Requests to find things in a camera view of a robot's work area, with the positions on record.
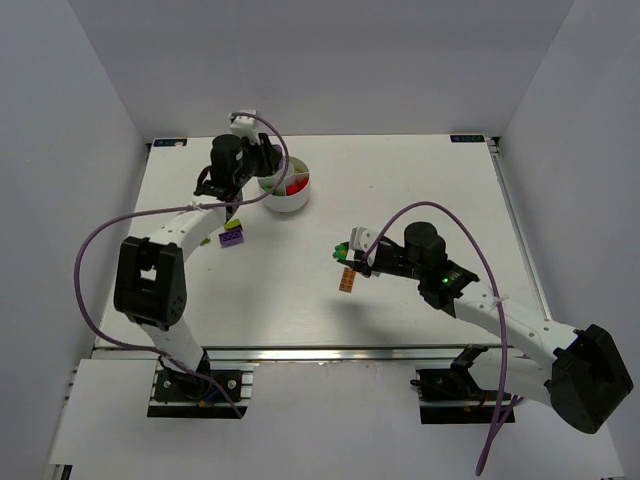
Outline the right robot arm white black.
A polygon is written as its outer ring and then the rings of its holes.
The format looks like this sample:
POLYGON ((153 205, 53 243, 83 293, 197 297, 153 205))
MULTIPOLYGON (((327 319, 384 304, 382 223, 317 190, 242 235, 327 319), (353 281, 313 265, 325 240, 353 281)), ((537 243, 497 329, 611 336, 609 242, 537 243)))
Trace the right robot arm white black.
POLYGON ((504 336, 507 360, 482 346, 465 348, 452 363, 455 381, 468 392, 504 389, 552 408, 576 430, 594 434, 634 385, 608 331, 556 322, 500 298, 479 277, 448 258, 445 240, 427 222, 404 230, 403 244, 374 240, 356 227, 335 247, 337 262, 364 277, 393 275, 415 280, 423 300, 450 317, 504 336))

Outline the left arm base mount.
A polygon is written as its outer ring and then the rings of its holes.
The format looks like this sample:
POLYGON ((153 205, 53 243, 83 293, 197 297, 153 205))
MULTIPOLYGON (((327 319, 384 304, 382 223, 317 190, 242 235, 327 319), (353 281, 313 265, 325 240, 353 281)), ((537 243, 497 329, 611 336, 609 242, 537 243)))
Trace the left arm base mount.
POLYGON ((164 419, 241 419, 248 409, 253 385, 253 372, 242 368, 213 367, 211 376, 223 388, 239 414, 221 390, 201 382, 187 391, 177 373, 157 366, 147 407, 148 418, 164 419))

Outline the red lego brick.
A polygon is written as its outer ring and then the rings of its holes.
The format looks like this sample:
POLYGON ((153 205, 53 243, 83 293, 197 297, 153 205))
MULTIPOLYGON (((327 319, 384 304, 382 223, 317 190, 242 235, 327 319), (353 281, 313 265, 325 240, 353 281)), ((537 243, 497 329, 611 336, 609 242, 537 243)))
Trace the red lego brick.
POLYGON ((287 196, 292 196, 302 191, 305 187, 306 183, 292 184, 286 188, 285 193, 287 196))

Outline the purple green lego piece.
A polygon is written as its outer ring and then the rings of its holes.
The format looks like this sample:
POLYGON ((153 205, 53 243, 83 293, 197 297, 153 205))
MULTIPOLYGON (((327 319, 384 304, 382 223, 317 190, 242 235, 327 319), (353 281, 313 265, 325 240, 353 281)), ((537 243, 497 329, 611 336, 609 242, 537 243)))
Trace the purple green lego piece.
POLYGON ((351 250, 349 247, 349 243, 343 242, 334 247, 334 252, 332 254, 332 257, 336 260, 345 259, 345 258, 350 259, 350 255, 351 255, 351 250))

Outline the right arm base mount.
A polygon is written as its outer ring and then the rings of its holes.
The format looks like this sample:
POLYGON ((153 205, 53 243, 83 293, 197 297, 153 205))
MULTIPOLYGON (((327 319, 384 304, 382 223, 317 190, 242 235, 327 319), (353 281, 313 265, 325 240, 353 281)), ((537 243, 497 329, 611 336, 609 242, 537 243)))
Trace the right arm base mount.
POLYGON ((470 373, 488 351, 488 347, 470 345, 446 367, 416 371, 410 385, 418 395, 423 425, 491 424, 497 389, 480 388, 470 373))

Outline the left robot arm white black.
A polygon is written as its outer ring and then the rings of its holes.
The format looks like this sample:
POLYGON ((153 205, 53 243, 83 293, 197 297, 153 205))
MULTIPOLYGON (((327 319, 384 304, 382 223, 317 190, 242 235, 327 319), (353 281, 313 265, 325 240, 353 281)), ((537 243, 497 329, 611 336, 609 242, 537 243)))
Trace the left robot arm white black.
POLYGON ((114 307, 146 333, 154 348, 164 352, 169 369, 205 371, 205 351, 184 318, 186 260, 209 234, 234 216, 246 183, 276 174, 281 161, 281 151, 265 133, 216 136, 210 164, 196 181, 194 206, 150 235, 130 236, 122 242, 114 307))

